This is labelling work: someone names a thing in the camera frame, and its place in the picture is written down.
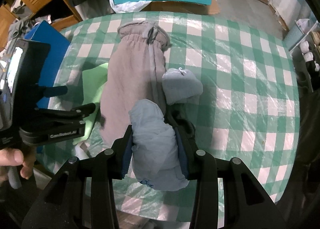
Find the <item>person's left hand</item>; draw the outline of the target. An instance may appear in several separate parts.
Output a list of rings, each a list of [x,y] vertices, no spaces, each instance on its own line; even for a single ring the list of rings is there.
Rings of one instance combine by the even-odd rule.
[[[24,179],[29,179],[33,174],[33,166],[36,161],[36,148],[31,148],[27,154],[19,149],[5,148],[0,153],[1,165],[1,183],[8,180],[8,171],[6,167],[20,166],[20,175]]]

